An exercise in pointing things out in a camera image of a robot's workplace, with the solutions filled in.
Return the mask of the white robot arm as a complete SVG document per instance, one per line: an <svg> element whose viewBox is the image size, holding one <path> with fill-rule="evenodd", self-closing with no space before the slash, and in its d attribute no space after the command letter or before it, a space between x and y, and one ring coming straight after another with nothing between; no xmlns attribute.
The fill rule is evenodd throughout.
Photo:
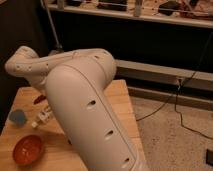
<svg viewBox="0 0 213 171"><path fill-rule="evenodd" d="M116 74L110 52L90 48L40 57L21 46L5 70L46 96L88 171L150 171L104 94Z"/></svg>

